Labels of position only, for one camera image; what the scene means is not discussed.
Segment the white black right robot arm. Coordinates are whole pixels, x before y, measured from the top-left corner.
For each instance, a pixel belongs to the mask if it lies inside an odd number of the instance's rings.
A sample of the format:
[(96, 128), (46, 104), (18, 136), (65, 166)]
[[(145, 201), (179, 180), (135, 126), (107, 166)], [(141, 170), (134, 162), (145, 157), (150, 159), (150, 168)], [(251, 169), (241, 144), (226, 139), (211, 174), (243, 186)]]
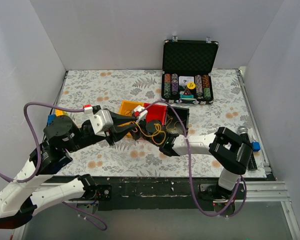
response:
[(220, 127), (215, 133), (184, 136), (169, 133), (158, 121), (150, 121), (135, 127), (130, 132), (134, 140), (143, 138), (157, 146), (168, 157), (180, 157), (188, 154), (213, 156), (223, 170), (215, 187), (215, 194), (227, 199), (235, 192), (240, 176), (246, 173), (253, 153), (253, 145), (226, 127)]

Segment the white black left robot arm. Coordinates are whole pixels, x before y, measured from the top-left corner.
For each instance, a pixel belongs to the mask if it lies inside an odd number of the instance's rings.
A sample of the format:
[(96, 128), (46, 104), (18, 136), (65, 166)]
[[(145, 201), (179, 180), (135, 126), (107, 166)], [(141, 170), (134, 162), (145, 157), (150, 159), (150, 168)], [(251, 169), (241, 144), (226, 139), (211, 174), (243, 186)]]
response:
[(137, 117), (124, 116), (97, 106), (86, 105), (88, 116), (80, 127), (67, 115), (57, 116), (43, 130), (46, 140), (36, 142), (24, 167), (0, 191), (0, 229), (16, 229), (39, 212), (68, 200), (93, 200), (97, 185), (90, 174), (39, 192), (38, 187), (72, 161), (70, 153), (103, 140), (109, 145), (120, 141), (136, 128)]

